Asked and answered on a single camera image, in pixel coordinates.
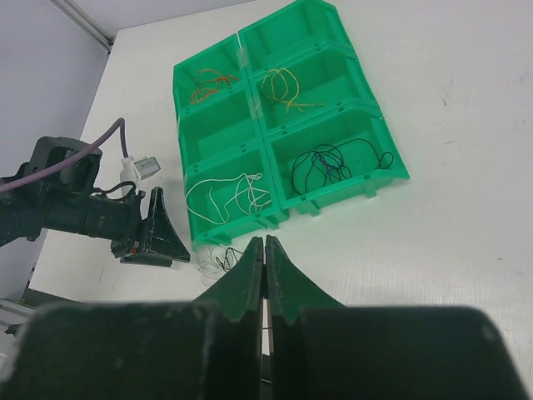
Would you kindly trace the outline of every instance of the green plastic bin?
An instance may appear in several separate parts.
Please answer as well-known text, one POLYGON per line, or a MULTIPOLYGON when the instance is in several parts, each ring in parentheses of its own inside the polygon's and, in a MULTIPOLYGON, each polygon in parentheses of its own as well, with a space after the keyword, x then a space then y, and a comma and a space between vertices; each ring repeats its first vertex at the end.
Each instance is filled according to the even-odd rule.
POLYGON ((190 208, 188 214, 192 247, 195 251, 200 245, 229 245, 233 238, 257 229, 277 229, 281 222, 289 218, 289 212, 280 208, 267 152, 262 142, 251 146, 243 145, 238 151, 218 162, 196 165, 185 175, 185 189, 188 194, 187 206, 190 208), (271 201, 270 204, 262 209, 256 208, 247 192, 244 192, 239 197, 240 207, 235 201, 224 207, 237 191, 239 193, 247 188, 246 182, 241 182, 240 187, 237 187, 239 181, 235 180, 243 173, 262 174, 262 178, 255 181, 253 187, 267 191, 268 194, 259 198, 263 193, 254 192, 256 198, 259 198, 256 204, 260 206, 268 200, 271 201), (203 182, 213 178, 226 181, 203 182), (209 222, 197 214, 212 221, 209 222))
MULTIPOLYGON (((300 213, 318 215, 321 208, 333 203, 359 194, 373 197, 377 189, 391 184, 394 179, 409 179, 409 173, 381 112, 353 102, 342 104, 327 114, 281 131, 265 142, 283 209, 295 208, 300 213), (368 142, 359 139, 370 142, 378 156, 368 142), (293 173, 295 160, 304 152, 316 148, 333 149, 329 145, 341 145, 339 149, 344 157, 344 164, 350 169, 351 177, 344 170, 347 178, 339 182, 335 178, 325 179, 324 174, 316 168, 311 170, 314 153, 305 161, 305 157, 300 157, 296 165, 299 162, 303 164, 293 173), (390 166, 386 165, 392 160, 387 154, 381 164, 387 168, 376 169, 384 152, 391 152, 393 161, 390 166)), ((327 161, 330 165, 333 164, 331 159, 327 161)), ((322 171, 326 170, 320 161, 316 165, 322 171)))
POLYGON ((239 31, 250 78, 317 44, 354 51, 335 6, 298 0, 239 31))
MULTIPOLYGON (((183 111, 192 111, 216 101, 217 98, 227 94, 230 86, 238 86, 246 81, 246 74, 241 68, 240 62, 241 48, 236 34, 207 48, 197 55, 180 62, 174 67, 173 94, 176 106, 176 115, 182 115, 183 111), (197 73, 204 69, 212 69, 220 72, 224 76, 233 76, 238 81, 230 81, 231 85, 223 83, 221 91, 207 97, 203 102, 191 104, 191 97, 197 90, 197 73)), ((213 79, 217 76, 214 72, 205 72, 199 78, 200 82, 213 79)), ((207 84, 209 88, 214 88, 215 83, 207 84)))
POLYGON ((185 172, 197 163, 209 163, 242 146, 261 140, 259 123, 252 118, 250 87, 230 87, 205 107, 183 113, 179 143, 185 172))
POLYGON ((280 128, 306 121, 352 99, 379 108, 353 52, 337 46, 319 45, 313 52, 276 66, 278 70, 282 68, 286 71, 277 76, 269 70, 251 81, 256 114, 265 138, 280 128), (305 106, 287 107, 286 103, 298 93, 296 83, 299 95, 294 103, 305 106), (283 99, 285 93, 288 93, 286 102, 271 99, 283 99))

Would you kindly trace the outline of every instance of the storage bin compartment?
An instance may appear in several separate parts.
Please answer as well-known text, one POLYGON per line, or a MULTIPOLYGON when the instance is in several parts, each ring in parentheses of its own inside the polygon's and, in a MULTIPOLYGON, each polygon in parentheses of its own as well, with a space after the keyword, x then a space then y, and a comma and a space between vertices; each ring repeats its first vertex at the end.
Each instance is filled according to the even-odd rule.
POLYGON ((322 0, 299 0, 239 32, 248 71, 304 53, 315 44, 335 43, 353 51, 336 8, 322 0))
POLYGON ((223 162, 193 168, 186 175, 193 247, 228 245, 261 228, 278 228, 288 219, 278 196, 263 146, 243 146, 223 162))
POLYGON ((266 136, 353 98, 378 107, 357 59, 336 47, 318 46, 263 73, 252 82, 252 91, 266 136))
POLYGON ((192 164, 213 161, 227 150, 260 140, 256 119, 251 116, 249 87, 230 88, 227 95, 205 107, 185 113, 179 124, 183 170, 192 164))
POLYGON ((281 206, 305 213, 409 178, 381 113, 353 104, 279 132, 267 146, 281 206))
POLYGON ((173 94, 176 114, 190 106, 208 103, 225 93, 227 88, 246 80, 239 62, 237 35, 207 48, 174 67, 173 94), (211 90, 216 93, 208 95, 211 90))

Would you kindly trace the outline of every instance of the wire bundle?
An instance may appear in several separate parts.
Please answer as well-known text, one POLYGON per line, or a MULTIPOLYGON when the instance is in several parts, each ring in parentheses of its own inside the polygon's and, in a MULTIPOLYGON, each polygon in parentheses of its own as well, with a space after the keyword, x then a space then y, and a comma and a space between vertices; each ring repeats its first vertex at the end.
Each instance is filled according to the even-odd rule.
POLYGON ((224 88, 222 86, 223 83, 225 83, 227 87, 232 85, 232 81, 238 82, 239 79, 237 77, 234 77, 233 75, 223 75, 216 69, 201 69, 194 77, 195 91, 192 94, 191 100, 189 100, 189 102, 191 104, 201 103, 209 96, 220 92, 224 88), (215 74, 216 77, 200 82, 200 76, 204 73, 215 74))
POLYGON ((195 266, 196 270, 202 275, 202 283, 205 286, 211 286, 220 279, 224 273, 228 273, 239 261, 242 252, 233 247, 227 247, 223 258, 214 256, 213 252, 217 247, 211 247, 207 255, 207 260, 195 266))
POLYGON ((270 71, 268 71, 266 73, 265 77, 263 78, 263 82, 262 82, 262 85, 261 85, 261 90, 263 92, 263 95, 266 98, 270 98, 274 102, 279 102, 279 103, 282 103, 282 104, 286 105, 287 118, 288 118, 288 113, 289 113, 289 110, 290 110, 291 107, 297 108, 301 113, 304 113, 305 112, 305 110, 304 110, 305 107, 323 107, 323 106, 326 106, 326 104, 324 104, 324 103, 317 103, 317 104, 308 103, 308 104, 304 104, 304 103, 296 102, 296 99, 298 98, 298 96, 300 96, 300 83, 298 82, 298 79, 296 79, 296 76, 294 75, 294 73, 289 71, 287 68, 281 68, 281 69, 273 68, 270 71), (292 97, 289 96, 289 92, 291 91, 290 90, 290 86, 291 85, 287 81, 287 77, 285 77, 284 74, 286 74, 294 82, 294 85, 296 86, 296 91, 293 93, 292 97), (265 83, 267 83, 268 78, 270 78, 271 94, 268 94, 265 91, 265 83), (277 78, 281 79, 281 81, 285 85, 285 92, 283 93, 283 96, 281 96, 281 97, 278 97, 276 95, 276 79, 277 78))
POLYGON ((246 173, 242 173, 238 177, 235 177, 235 178, 232 178, 232 179, 205 179, 203 181, 200 181, 200 182, 196 183, 193 187, 191 187, 189 189, 189 191, 187 192, 187 194, 185 195, 185 203, 187 205, 187 209, 189 210, 190 213, 196 215, 197 217, 205 219, 206 221, 208 221, 208 222, 210 222, 210 223, 212 223, 214 225, 224 225, 224 224, 226 224, 226 223, 228 223, 230 221, 231 216, 230 216, 230 212, 227 210, 227 207, 232 202, 235 202, 237 207, 239 208, 239 210, 241 210, 242 213, 244 213, 245 215, 251 215, 253 213, 259 213, 265 206, 267 206, 267 205, 272 203, 271 199, 268 199, 268 200, 264 201, 263 203, 259 203, 259 201, 262 198, 267 197, 267 196, 270 195, 270 193, 267 190, 263 190, 263 189, 260 189, 260 188, 257 188, 257 187, 253 186, 255 182, 261 180, 262 178, 263 178, 262 173, 257 173, 257 174, 253 174, 253 175, 248 175, 246 173), (200 185, 202 185, 204 183, 209 183, 209 182, 211 182, 211 183, 237 182, 237 185, 235 186, 235 195, 232 198, 230 198, 222 206, 222 210, 226 214, 225 216, 222 215, 221 208, 213 200, 213 197, 212 197, 213 186, 211 186, 209 188, 209 199, 211 200, 211 203, 214 206, 214 208, 217 210, 218 217, 220 218, 220 221, 213 221, 212 219, 210 219, 210 218, 208 218, 206 216, 203 216, 200 213, 192 210, 189 207, 189 204, 188 204, 188 201, 187 201, 187 199, 189 198, 189 195, 191 194, 191 192, 195 188, 197 188, 198 186, 200 186, 200 185), (242 184, 244 182, 246 182, 246 185, 241 190, 241 186, 242 186, 242 184), (241 205, 240 197, 242 197, 242 195, 247 195, 247 199, 248 199, 248 202, 249 202, 249 206, 248 206, 247 210, 245 208, 243 208, 242 205, 241 205))
POLYGON ((394 162, 394 154, 392 154, 391 152, 384 152, 380 156, 376 148, 370 141, 359 137, 341 143, 337 146, 334 146, 332 144, 319 144, 318 146, 315 146, 312 150, 308 152, 303 152, 294 160, 291 171, 291 185, 294 191, 300 196, 304 193, 309 193, 308 181, 313 171, 317 171, 318 173, 323 175, 324 182, 322 183, 322 188, 325 187, 328 182, 338 183, 345 179, 351 178, 351 169, 345 164, 345 158, 340 148, 353 142, 366 143, 371 147, 372 151, 376 155, 377 160, 375 170, 388 169, 394 162), (389 158, 389 163, 387 164, 384 163, 386 156, 388 156, 389 158), (311 159, 311 166, 309 167, 309 170, 307 171, 306 177, 304 179, 303 186, 305 192, 302 193, 296 187, 296 171, 309 159, 311 159))

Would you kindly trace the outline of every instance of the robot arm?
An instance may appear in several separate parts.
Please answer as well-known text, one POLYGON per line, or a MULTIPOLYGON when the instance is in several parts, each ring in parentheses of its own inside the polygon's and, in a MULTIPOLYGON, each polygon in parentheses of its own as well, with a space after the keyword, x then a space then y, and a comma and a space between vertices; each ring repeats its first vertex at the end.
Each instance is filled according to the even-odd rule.
MULTIPOLYGON (((56 165, 86 146, 66 137, 42 137, 31 160, 14 177, 0 177, 0 188, 56 165)), ((188 263, 191 256, 168 219, 162 188, 152 190, 148 217, 142 220, 145 193, 136 191, 133 182, 116 187, 132 186, 117 200, 107 198, 109 191, 94 188, 101 157, 102 151, 95 149, 59 172, 0 191, 0 247, 18 238, 34 241, 47 228, 111 240, 111 251, 122 263, 163 267, 170 267, 172 260, 188 263)))

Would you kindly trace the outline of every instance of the white tabletop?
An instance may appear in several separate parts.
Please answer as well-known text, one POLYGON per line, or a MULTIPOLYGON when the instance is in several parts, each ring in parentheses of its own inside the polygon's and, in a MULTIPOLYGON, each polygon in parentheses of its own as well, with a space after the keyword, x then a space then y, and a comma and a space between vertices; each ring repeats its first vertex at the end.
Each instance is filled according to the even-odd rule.
MULTIPOLYGON (((133 156, 161 172, 170 219, 191 248, 172 66, 287 0, 257 0, 121 31, 82 140, 118 117, 133 156)), ((292 261, 348 305, 467 304, 503 333, 533 388, 533 2, 334 1, 411 180, 323 210, 275 232, 292 261)), ((118 135, 102 146, 97 185, 122 170, 118 135)), ((47 235, 30 288, 80 301, 190 300, 190 264, 121 265, 109 242, 47 235)))

